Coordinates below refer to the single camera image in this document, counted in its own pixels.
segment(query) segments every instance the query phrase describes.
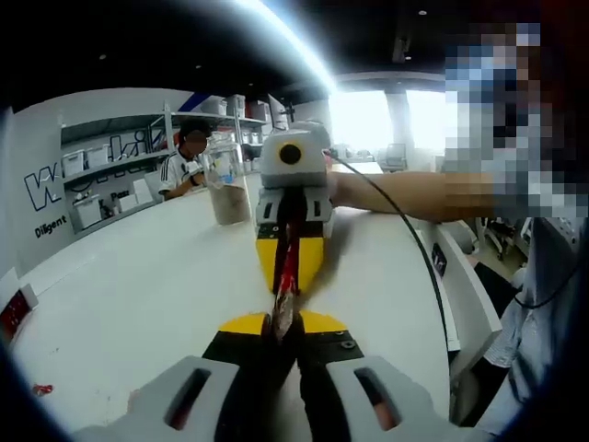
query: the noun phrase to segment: white storage box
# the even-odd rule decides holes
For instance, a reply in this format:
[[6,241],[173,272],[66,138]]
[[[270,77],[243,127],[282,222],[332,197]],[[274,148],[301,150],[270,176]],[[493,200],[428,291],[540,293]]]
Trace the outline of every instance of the white storage box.
[[133,209],[137,205],[137,197],[135,194],[123,196],[119,198],[119,210],[121,213]]
[[246,118],[246,97],[232,95],[227,99],[227,115],[237,115],[238,118]]
[[270,105],[263,101],[252,101],[249,103],[251,110],[251,118],[254,120],[262,120],[263,122],[271,122]]
[[94,169],[109,164],[109,147],[110,145],[101,145],[91,147],[86,151],[88,168]]
[[71,177],[84,171],[84,150],[76,150],[71,154],[65,154],[62,158],[64,176]]
[[204,113],[215,115],[227,115],[227,102],[224,99],[209,99],[201,105]]
[[88,228],[93,224],[102,221],[100,214],[100,204],[98,199],[100,195],[92,195],[82,201],[74,203],[82,228]]
[[145,179],[141,178],[140,180],[133,181],[133,188],[138,204],[147,204],[154,201]]

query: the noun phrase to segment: white table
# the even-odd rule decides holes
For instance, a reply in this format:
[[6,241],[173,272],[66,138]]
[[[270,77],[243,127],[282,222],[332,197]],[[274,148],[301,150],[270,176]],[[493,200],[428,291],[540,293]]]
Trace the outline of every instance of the white table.
[[[252,205],[259,188],[260,177],[248,176]],[[423,385],[447,417],[444,332],[410,232],[393,215],[335,216],[306,307],[342,320],[365,355],[382,355]],[[205,191],[107,226],[28,274],[44,292],[14,354],[31,384],[53,384],[41,402],[66,430],[112,422],[131,391],[185,355],[201,355],[220,324],[271,311],[254,241],[252,223],[215,223]],[[283,440],[310,435],[297,375],[275,423]]]

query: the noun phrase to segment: ceiling light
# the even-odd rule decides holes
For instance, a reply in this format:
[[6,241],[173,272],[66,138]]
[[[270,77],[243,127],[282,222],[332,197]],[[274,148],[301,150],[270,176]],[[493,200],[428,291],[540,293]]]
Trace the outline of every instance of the ceiling light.
[[253,10],[260,17],[264,18],[269,24],[274,26],[300,53],[300,55],[303,57],[303,60],[313,71],[313,73],[319,77],[321,83],[323,83],[328,92],[330,94],[337,92],[336,83],[322,61],[295,35],[295,33],[288,26],[284,24],[282,20],[278,18],[278,16],[272,12],[271,9],[264,5],[260,0],[235,1],[243,7]]

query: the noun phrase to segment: shelf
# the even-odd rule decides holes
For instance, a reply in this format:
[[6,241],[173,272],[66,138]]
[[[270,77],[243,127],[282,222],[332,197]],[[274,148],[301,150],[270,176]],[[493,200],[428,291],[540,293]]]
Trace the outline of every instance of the shelf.
[[126,170],[132,167],[137,167],[141,163],[148,161],[157,161],[160,158],[165,158],[169,155],[167,150],[155,152],[153,154],[143,154],[136,157],[130,157],[114,161],[112,163],[105,164],[99,168],[84,170],[83,172],[76,173],[71,177],[66,177],[63,180],[64,187],[74,186],[80,182],[88,182],[99,177],[104,177],[121,170]]
[[171,115],[173,127],[178,127],[187,120],[205,120],[215,126],[232,126],[235,124],[235,118],[232,115],[196,112],[171,112]]
[[156,204],[157,204],[157,201],[152,201],[151,203],[139,204],[139,205],[136,205],[133,209],[123,212],[122,214],[118,214],[118,215],[112,216],[110,218],[103,219],[102,221],[98,221],[96,224],[93,224],[92,226],[87,227],[84,230],[80,230],[78,233],[76,233],[75,239],[78,240],[83,237],[87,237],[91,233],[94,233],[97,230],[100,230],[103,227],[108,226],[109,224],[112,224],[116,221],[121,221],[123,218],[126,218],[127,216],[134,215],[137,212],[140,212],[140,211],[147,209],[149,207],[153,207]]
[[239,125],[241,127],[260,127],[266,124],[270,124],[270,122],[265,122],[263,120],[254,120],[253,118],[240,118]]
[[163,113],[149,113],[145,115],[129,115],[126,117],[114,117],[94,122],[82,122],[71,126],[62,126],[62,145],[75,143],[76,141],[93,138],[106,134],[119,134],[138,129],[145,129],[155,123],[161,123],[164,127]]

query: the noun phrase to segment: person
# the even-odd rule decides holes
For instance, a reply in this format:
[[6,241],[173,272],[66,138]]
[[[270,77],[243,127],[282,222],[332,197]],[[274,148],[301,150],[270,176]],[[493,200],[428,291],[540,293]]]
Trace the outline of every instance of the person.
[[[502,332],[473,368],[481,387],[480,400],[465,425],[496,436],[510,428],[520,411],[538,413],[531,406],[534,400],[546,398],[547,391],[554,397],[547,385],[566,380],[563,370],[571,368],[563,367],[562,355],[571,355],[569,326],[577,323],[578,306],[586,295],[583,269],[589,234],[583,191],[587,163],[574,125],[575,115],[580,114],[564,106],[570,91],[565,82],[557,81],[554,71],[547,82],[552,90],[540,93],[539,80],[551,66],[545,59],[542,64],[539,61],[539,35],[529,26],[514,28],[517,31],[511,35],[506,27],[502,33],[484,33],[478,50],[467,51],[470,57],[458,61],[454,72],[446,75],[447,86],[454,87],[459,97],[468,97],[457,106],[469,116],[469,124],[466,134],[446,144],[445,172],[369,176],[405,214],[436,223],[472,217],[536,217],[521,291],[482,264],[475,267],[501,317]],[[486,56],[477,59],[473,53]],[[481,93],[490,87],[503,93]],[[546,121],[551,121],[550,137],[548,127],[542,127]],[[336,206],[395,212],[361,176],[334,172],[329,181]],[[568,245],[563,246],[566,241],[545,216],[571,221]],[[552,412],[556,415],[558,408]]]
[[198,155],[206,149],[209,136],[211,128],[207,122],[187,120],[180,126],[178,149],[166,158],[160,170],[159,194],[164,200],[177,198],[204,184]]

